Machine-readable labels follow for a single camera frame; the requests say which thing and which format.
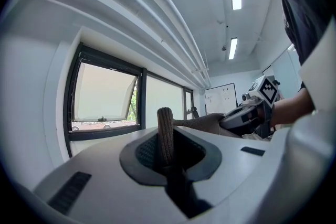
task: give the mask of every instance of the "black shirt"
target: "black shirt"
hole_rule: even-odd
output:
[[[332,13],[326,0],[281,0],[281,2],[285,30],[297,50],[302,65],[322,38]]]

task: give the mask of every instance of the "window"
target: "window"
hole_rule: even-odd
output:
[[[193,105],[192,90],[81,43],[64,94],[68,154],[72,157],[71,147],[76,154],[96,139],[156,127],[163,107],[177,120],[192,119]]]
[[[136,125],[137,76],[81,62],[72,108],[72,130]]]
[[[70,141],[107,138],[145,128],[145,79],[146,69],[79,45],[64,96],[70,157]]]
[[[174,85],[158,78],[154,74],[147,76],[146,86],[146,128],[157,126],[157,110],[168,107],[174,119],[183,120],[183,91],[181,86]]]

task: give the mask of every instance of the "ceiling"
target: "ceiling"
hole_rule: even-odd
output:
[[[238,38],[235,59],[250,57],[264,26],[270,0],[242,0],[232,10],[232,0],[172,0],[182,14],[208,64],[228,63],[231,38]]]

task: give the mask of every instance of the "whiteboard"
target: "whiteboard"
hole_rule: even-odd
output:
[[[206,113],[226,114],[237,108],[234,83],[205,90]]]

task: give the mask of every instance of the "black window frame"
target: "black window frame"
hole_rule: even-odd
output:
[[[105,130],[102,129],[102,130],[76,131],[76,132],[72,131],[72,125],[71,125],[72,111],[73,111],[72,108],[74,105],[78,70],[82,62],[89,63],[91,65],[102,68],[108,68],[108,69],[112,68],[118,72],[138,77],[137,97],[136,97],[137,99],[136,125],[122,126]],[[146,78],[147,78],[147,70],[145,68],[140,68],[131,63],[118,59],[114,56],[105,54],[104,52],[100,52],[98,50],[87,47],[82,42],[79,44],[70,65],[64,94],[64,106],[63,106],[64,135],[69,157],[72,157],[70,141],[95,140],[100,138],[123,135],[146,129],[146,123],[145,123]]]
[[[184,119],[187,119],[187,115],[192,114],[193,110],[187,110],[187,93],[191,94],[191,107],[194,107],[194,92],[186,87],[183,87],[183,108],[184,108]]]

